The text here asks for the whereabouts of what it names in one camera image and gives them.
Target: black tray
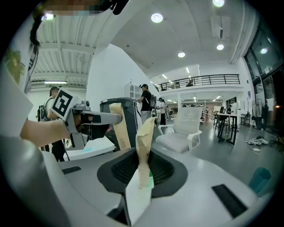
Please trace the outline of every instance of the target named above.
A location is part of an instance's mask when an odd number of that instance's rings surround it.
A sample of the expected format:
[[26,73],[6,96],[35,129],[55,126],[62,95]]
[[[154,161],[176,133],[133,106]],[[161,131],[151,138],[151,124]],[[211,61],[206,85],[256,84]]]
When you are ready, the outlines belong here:
[[[187,180],[187,169],[181,162],[156,150],[149,154],[149,168],[154,179],[152,198],[171,196]],[[109,192],[125,195],[125,189],[138,168],[136,148],[106,162],[98,169],[98,180]]]

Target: blue cup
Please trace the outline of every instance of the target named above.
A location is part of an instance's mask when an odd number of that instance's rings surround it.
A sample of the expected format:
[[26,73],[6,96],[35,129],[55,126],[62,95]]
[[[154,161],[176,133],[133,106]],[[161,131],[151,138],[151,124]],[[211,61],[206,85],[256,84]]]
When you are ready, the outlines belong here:
[[248,186],[258,194],[269,182],[270,172],[266,168],[259,167],[254,172]]

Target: recessed light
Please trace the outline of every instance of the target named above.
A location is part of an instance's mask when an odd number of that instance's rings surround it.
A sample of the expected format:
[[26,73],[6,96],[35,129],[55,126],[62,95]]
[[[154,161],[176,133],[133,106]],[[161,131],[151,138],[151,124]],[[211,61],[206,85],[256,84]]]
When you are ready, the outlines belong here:
[[220,44],[220,45],[217,46],[217,50],[221,51],[223,49],[224,49],[224,45]]
[[213,0],[213,4],[217,7],[222,7],[224,5],[224,0]]
[[160,23],[162,20],[163,20],[163,16],[159,13],[154,13],[152,16],[151,16],[151,20],[155,23]]
[[66,81],[44,81],[45,84],[67,84]]
[[260,51],[262,54],[265,54],[266,52],[267,52],[267,48],[263,48],[263,49],[261,49],[261,51]]
[[183,58],[183,57],[185,56],[185,53],[184,53],[184,52],[180,52],[180,53],[178,54],[178,56],[179,56],[180,58]]

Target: backpack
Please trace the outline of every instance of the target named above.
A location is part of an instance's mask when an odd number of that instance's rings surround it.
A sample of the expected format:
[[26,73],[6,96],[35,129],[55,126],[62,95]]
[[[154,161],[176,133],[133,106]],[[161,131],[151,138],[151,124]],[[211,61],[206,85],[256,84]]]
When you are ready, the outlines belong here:
[[47,106],[48,102],[49,102],[51,99],[53,99],[53,98],[52,98],[52,97],[49,98],[49,99],[47,100],[47,102],[45,103],[45,105],[39,106],[38,111],[40,112],[39,118],[40,118],[40,121],[41,121],[41,122],[50,121],[50,119],[47,117],[46,106]]
[[146,99],[146,101],[147,101],[147,103],[152,107],[152,108],[156,108],[156,97],[153,95],[153,94],[151,94],[151,92],[149,92],[150,93],[150,95],[151,95],[151,99],[150,99],[150,102],[147,100],[147,98],[145,97],[145,99]]

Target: human arm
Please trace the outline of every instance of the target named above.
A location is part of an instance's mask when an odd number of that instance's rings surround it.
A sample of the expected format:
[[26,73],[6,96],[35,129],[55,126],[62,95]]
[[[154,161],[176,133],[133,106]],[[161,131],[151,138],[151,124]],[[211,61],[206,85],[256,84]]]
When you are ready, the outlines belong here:
[[145,96],[146,96],[146,91],[143,91],[141,97],[138,99],[138,102],[142,102]]
[[37,147],[42,147],[58,140],[69,139],[70,134],[63,120],[47,122],[26,120],[20,137],[33,142]]
[[56,118],[58,118],[58,116],[55,113],[53,113],[51,109],[48,110],[47,117],[49,119],[56,119]]
[[141,97],[138,99],[138,102],[142,102],[142,101],[143,101],[143,99],[144,99],[144,97],[143,97],[143,96],[141,96]]

